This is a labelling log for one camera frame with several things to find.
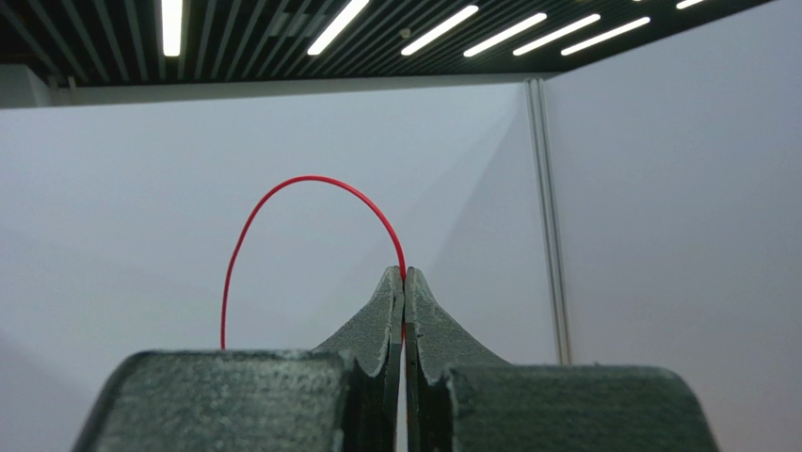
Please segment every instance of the red wire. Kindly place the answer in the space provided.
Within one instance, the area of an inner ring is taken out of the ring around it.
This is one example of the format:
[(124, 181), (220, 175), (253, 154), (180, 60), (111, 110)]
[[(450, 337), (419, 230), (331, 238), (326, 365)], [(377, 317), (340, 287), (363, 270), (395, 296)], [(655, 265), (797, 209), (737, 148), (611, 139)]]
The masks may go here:
[(401, 280), (404, 281), (407, 278), (407, 265), (404, 261), (404, 251), (401, 250), (401, 242), (398, 241), (398, 235), (395, 234), (395, 230), (393, 229), (392, 224), (390, 224), (390, 221), (387, 220), (387, 217), (384, 216), (381, 210), (379, 210), (379, 208), (373, 204), (373, 202), (370, 201), (367, 196), (363, 195), (358, 189), (346, 184), (345, 182), (326, 176), (306, 175), (287, 179), (277, 186), (274, 186), (272, 190), (268, 191), (267, 194), (264, 195), (261, 200), (259, 200), (259, 203), (256, 204), (256, 207), (254, 207), (253, 211), (250, 213), (248, 221), (245, 222), (245, 226), (242, 228), (242, 233), (239, 235), (239, 240), (237, 240), (236, 246), (234, 247), (232, 259), (229, 262), (229, 269), (226, 272), (226, 284), (223, 286), (223, 308), (222, 312), (220, 313), (220, 349), (226, 349), (226, 311), (229, 305), (229, 284), (232, 281), (233, 265), (234, 262), (236, 262), (236, 255), (239, 253), (240, 247), (242, 247), (242, 241), (245, 240), (245, 234), (248, 233), (250, 223), (253, 222), (254, 218), (256, 218), (256, 214), (259, 213), (259, 209), (262, 208), (262, 205), (264, 205), (271, 196), (276, 194), (277, 191), (286, 186), (291, 186), (292, 184), (303, 181), (325, 182), (326, 184), (338, 186), (339, 188), (349, 191), (351, 194), (362, 200), (362, 202), (367, 204), (367, 206), (373, 210), (373, 213), (376, 214), (378, 219), (381, 220), (381, 224), (384, 225), (384, 228), (387, 229), (387, 232), (390, 234), (390, 239), (393, 241), (393, 245), (395, 246), (395, 253), (398, 255), (398, 268), (401, 271)]

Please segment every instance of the slatted ceiling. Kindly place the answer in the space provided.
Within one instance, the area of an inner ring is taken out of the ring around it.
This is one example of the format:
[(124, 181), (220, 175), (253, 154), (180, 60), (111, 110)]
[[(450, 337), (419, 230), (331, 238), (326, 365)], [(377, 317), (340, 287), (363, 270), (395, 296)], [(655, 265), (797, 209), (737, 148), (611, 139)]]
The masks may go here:
[[(161, 0), (0, 0), (0, 64), (66, 86), (458, 73), (563, 72), (770, 0), (372, 0), (320, 55), (306, 51), (347, 0), (184, 0), (182, 52), (161, 52)], [(412, 56), (401, 49), (468, 5), (479, 11)], [(537, 12), (546, 21), (462, 53)], [(592, 13), (601, 19), (524, 56), (512, 51)], [(651, 23), (570, 56), (560, 51), (640, 17)], [(411, 30), (403, 39), (399, 32)]]

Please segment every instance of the fluorescent light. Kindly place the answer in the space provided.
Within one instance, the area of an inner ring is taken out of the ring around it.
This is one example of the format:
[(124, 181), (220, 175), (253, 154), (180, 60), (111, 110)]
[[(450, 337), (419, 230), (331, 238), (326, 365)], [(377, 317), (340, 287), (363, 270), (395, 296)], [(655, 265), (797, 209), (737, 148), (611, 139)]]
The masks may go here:
[(685, 9), (701, 2), (702, 0), (685, 0), (677, 4), (677, 9)]
[(560, 53), (563, 54), (563, 55), (570, 55), (570, 54), (572, 54), (574, 52), (579, 52), (580, 50), (585, 49), (587, 47), (590, 47), (593, 44), (598, 44), (599, 42), (602, 42), (603, 40), (609, 40), (610, 38), (614, 38), (614, 37), (616, 37), (616, 36), (618, 36), (618, 35), (620, 35), (622, 33), (626, 33), (626, 32), (628, 32), (630, 30), (633, 30), (633, 29), (639, 27), (640, 25), (648, 24), (649, 20), (650, 19), (648, 17), (643, 17), (643, 18), (638, 19), (638, 20), (636, 20), (634, 22), (630, 22), (630, 23), (628, 23), (626, 25), (623, 25), (623, 26), (620, 26), (618, 28), (614, 28), (614, 29), (608, 31), (607, 33), (602, 33), (599, 36), (597, 36), (596, 38), (591, 38), (589, 40), (580, 42), (580, 43), (578, 43), (576, 45), (572, 45), (571, 47), (569, 47), (568, 49), (563, 50)]
[(483, 40), (482, 42), (479, 42), (474, 47), (471, 47), (470, 49), (466, 50), (465, 53), (462, 54), (462, 55), (464, 55), (466, 57), (473, 57), (474, 55), (478, 54), (479, 52), (482, 52), (484, 50), (488, 50), (490, 47), (498, 44), (499, 42), (501, 42), (503, 40), (508, 40), (508, 39), (512, 38), (513, 36), (521, 33), (523, 30), (525, 30), (525, 29), (527, 29), (527, 28), (529, 28), (529, 27), (531, 27), (531, 26), (533, 26), (535, 24), (543, 22), (545, 20), (546, 20), (546, 15), (543, 14), (542, 12), (539, 12), (538, 14), (535, 14), (534, 16), (530, 17), (529, 19), (526, 19), (523, 22), (520, 22), (518, 24), (510, 26), (508, 29), (502, 31), (498, 35), (495, 35), (495, 36), (493, 36), (492, 38), (490, 38), (488, 40)]
[(323, 33), (314, 40), (312, 46), (306, 53), (309, 55), (320, 55), (320, 53), (331, 44), (334, 38), (337, 38), (337, 35), (357, 17), (357, 14), (359, 14), (367, 4), (368, 0), (351, 0), (351, 2), (340, 11), (340, 14), (331, 21), (331, 24), (326, 27)]
[(555, 31), (555, 32), (553, 32), (551, 34), (546, 35), (543, 38), (540, 38), (539, 40), (533, 40), (532, 42), (529, 42), (528, 44), (524, 45), (523, 47), (521, 47), (519, 49), (515, 49), (515, 51), (512, 53), (512, 55), (517, 57), (517, 56), (523, 55), (523, 54), (525, 54), (527, 52), (531, 52), (531, 51), (537, 49), (540, 46), (548, 44), (549, 42), (551, 42), (553, 40), (558, 40), (558, 39), (568, 35), (568, 33), (573, 33), (574, 31), (582, 28), (583, 26), (593, 24), (594, 22), (598, 21), (601, 18), (602, 17), (599, 14), (591, 14), (591, 15), (585, 17), (581, 21), (577, 21), (577, 22), (574, 22), (573, 24), (570, 24), (568, 26), (564, 26), (564, 27), (560, 28), (559, 30), (557, 30), (557, 31)]
[(184, 0), (162, 0), (162, 46), (165, 57), (181, 53), (181, 5)]
[(409, 56), (414, 54), (415, 52), (421, 50), (421, 47), (429, 44), (433, 40), (437, 39), (440, 35), (445, 33), (446, 31), (454, 28), (460, 22), (464, 21), (471, 17), (475, 12), (479, 10), (479, 7), (475, 7), (471, 5), (469, 7), (465, 7), (462, 11), (458, 12), (457, 14), (449, 17), (445, 20), (442, 24), (439, 24), (431, 29), (428, 33), (423, 35), (422, 37), (418, 38), (415, 42), (404, 47), (404, 50), (401, 51), (401, 55)]

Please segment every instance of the linear light fixture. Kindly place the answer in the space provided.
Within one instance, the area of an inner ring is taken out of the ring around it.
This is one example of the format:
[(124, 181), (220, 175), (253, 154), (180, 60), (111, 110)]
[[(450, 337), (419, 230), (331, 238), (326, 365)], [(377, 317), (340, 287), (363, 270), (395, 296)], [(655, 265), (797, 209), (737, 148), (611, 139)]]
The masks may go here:
[(415, 52), (421, 50), (422, 47), (429, 44), (433, 40), (439, 38), (440, 35), (454, 28), (460, 22), (464, 21), (465, 19), (468, 19), (478, 10), (479, 7), (476, 7), (474, 5), (470, 5), (469, 7), (463, 8), (460, 12), (449, 17), (442, 24), (435, 26), (428, 33), (415, 40), (415, 42), (413, 42), (412, 44), (408, 45), (407, 47), (404, 47), (404, 49), (401, 51), (401, 55), (408, 57), (414, 54)]
[(162, 0), (162, 46), (165, 57), (181, 53), (181, 7), (184, 0)]
[(630, 30), (634, 30), (634, 29), (636, 29), (637, 27), (639, 27), (641, 25), (648, 24), (649, 21), (650, 21), (650, 18), (642, 17), (642, 18), (640, 18), (640, 19), (638, 19), (638, 20), (636, 20), (634, 22), (630, 22), (630, 23), (628, 23), (626, 25), (622, 25), (622, 26), (620, 26), (618, 28), (613, 28), (612, 30), (610, 30), (610, 31), (608, 31), (606, 33), (602, 33), (599, 36), (597, 36), (596, 38), (591, 38), (589, 40), (582, 41), (582, 42), (580, 42), (580, 43), (578, 43), (576, 45), (572, 45), (571, 47), (569, 47), (568, 49), (563, 50), (560, 53), (563, 54), (563, 55), (570, 55), (570, 54), (572, 54), (574, 52), (579, 52), (580, 50), (585, 49), (587, 47), (590, 47), (593, 44), (598, 44), (599, 42), (602, 42), (603, 40), (609, 40), (610, 38), (614, 38), (614, 37), (616, 37), (616, 36), (618, 36), (618, 35), (620, 35), (622, 33), (626, 33), (626, 32), (628, 32)]
[(367, 4), (368, 0), (351, 0), (351, 2), (340, 11), (340, 14), (337, 14), (337, 17), (331, 21), (331, 24), (326, 27), (323, 33), (314, 40), (312, 46), (310, 46), (306, 53), (309, 55), (320, 55), (320, 53), (331, 44), (334, 38), (337, 38), (337, 35), (357, 17), (357, 14), (359, 14)]
[(555, 31), (555, 32), (553, 32), (551, 34), (548, 34), (548, 35), (544, 36), (543, 38), (540, 38), (539, 40), (533, 40), (532, 42), (529, 42), (528, 44), (524, 45), (523, 47), (515, 49), (512, 52), (512, 55), (514, 55), (516, 57), (519, 57), (519, 56), (521, 56), (521, 55), (523, 55), (523, 54), (525, 54), (527, 52), (532, 52), (533, 50), (537, 49), (538, 47), (544, 46), (544, 45), (548, 44), (549, 42), (551, 42), (553, 40), (558, 40), (558, 39), (568, 35), (568, 33), (573, 33), (574, 31), (576, 31), (576, 30), (578, 30), (578, 29), (580, 29), (580, 28), (582, 28), (584, 26), (593, 24), (594, 22), (598, 21), (601, 18), (602, 17), (599, 14), (591, 14), (591, 15), (585, 17), (584, 19), (582, 19), (581, 21), (576, 21), (573, 24), (564, 26), (564, 27), (560, 28), (559, 30), (557, 30), (557, 31)]
[(677, 9), (685, 9), (701, 2), (702, 0), (685, 0), (677, 4)]
[(513, 36), (521, 33), (523, 30), (525, 30), (527, 28), (530, 28), (530, 27), (534, 26), (535, 24), (539, 24), (539, 23), (541, 23), (541, 22), (543, 22), (545, 20), (546, 20), (546, 15), (543, 14), (542, 12), (539, 12), (538, 14), (535, 14), (534, 16), (530, 17), (529, 19), (526, 19), (526, 20), (524, 20), (522, 22), (519, 22), (519, 23), (517, 23), (515, 25), (510, 26), (508, 29), (502, 31), (501, 33), (499, 33), (499, 34), (497, 34), (495, 36), (493, 36), (492, 38), (490, 38), (488, 40), (483, 40), (482, 42), (479, 42), (474, 47), (471, 47), (470, 49), (466, 50), (465, 53), (463, 53), (462, 55), (464, 55), (466, 57), (473, 57), (474, 55), (478, 54), (479, 52), (488, 50), (490, 47), (498, 44), (499, 42), (501, 42), (503, 40), (508, 40), (508, 39), (512, 38)]

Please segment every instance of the red cable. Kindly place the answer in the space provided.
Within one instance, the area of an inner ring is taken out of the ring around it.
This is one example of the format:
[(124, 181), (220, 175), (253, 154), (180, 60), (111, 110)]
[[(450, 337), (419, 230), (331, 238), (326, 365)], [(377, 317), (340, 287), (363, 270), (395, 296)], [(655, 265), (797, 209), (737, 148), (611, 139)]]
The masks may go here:
[(264, 195), (261, 200), (259, 200), (259, 203), (257, 203), (256, 207), (253, 208), (253, 212), (250, 213), (248, 221), (245, 222), (245, 226), (242, 228), (242, 233), (239, 235), (239, 240), (236, 241), (232, 259), (229, 262), (229, 269), (226, 272), (226, 284), (223, 286), (223, 308), (220, 314), (220, 349), (226, 349), (226, 310), (229, 305), (229, 284), (232, 281), (233, 265), (236, 261), (236, 255), (239, 253), (240, 247), (242, 247), (242, 241), (245, 240), (245, 234), (248, 233), (250, 223), (253, 222), (254, 218), (256, 218), (256, 214), (259, 213), (259, 209), (262, 208), (262, 205), (264, 205), (271, 196), (276, 194), (277, 191), (286, 186), (291, 186), (292, 184), (303, 181), (325, 182), (326, 184), (338, 186), (339, 188), (349, 191), (351, 194), (361, 199), (362, 202), (367, 204), (367, 206), (373, 210), (373, 213), (376, 214), (378, 219), (381, 220), (381, 224), (384, 225), (384, 228), (387, 229), (387, 232), (390, 234), (390, 239), (393, 241), (393, 245), (395, 246), (395, 253), (398, 255), (398, 268), (401, 271), (401, 281), (404, 281), (407, 278), (407, 265), (404, 261), (404, 251), (401, 250), (401, 242), (398, 241), (398, 235), (395, 234), (395, 230), (393, 229), (392, 224), (390, 224), (390, 221), (387, 220), (387, 217), (384, 216), (381, 210), (379, 210), (379, 208), (373, 204), (373, 202), (370, 201), (367, 196), (363, 195), (358, 189), (346, 184), (345, 182), (341, 182), (337, 179), (332, 179), (326, 176), (306, 175), (287, 179), (277, 186), (274, 186), (272, 190), (268, 191), (267, 194)]

